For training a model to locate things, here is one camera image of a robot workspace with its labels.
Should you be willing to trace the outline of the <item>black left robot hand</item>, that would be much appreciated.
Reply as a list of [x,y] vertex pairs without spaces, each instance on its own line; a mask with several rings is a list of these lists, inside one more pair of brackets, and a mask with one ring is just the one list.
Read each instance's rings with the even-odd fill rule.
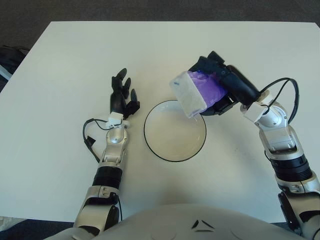
[[140,109],[140,102],[134,88],[131,89],[131,78],[125,83],[123,80],[127,74],[127,69],[123,68],[116,76],[111,78],[112,94],[110,95],[110,113],[115,112],[123,115],[126,120]]

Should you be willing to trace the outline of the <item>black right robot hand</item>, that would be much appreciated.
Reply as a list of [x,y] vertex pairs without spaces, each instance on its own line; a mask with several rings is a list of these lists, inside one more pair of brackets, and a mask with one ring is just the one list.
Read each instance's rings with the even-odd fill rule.
[[207,57],[201,56],[189,70],[215,74],[218,85],[226,90],[226,96],[202,112],[203,116],[222,115],[237,103],[249,106],[261,96],[258,89],[237,68],[225,65],[225,61],[215,51]]

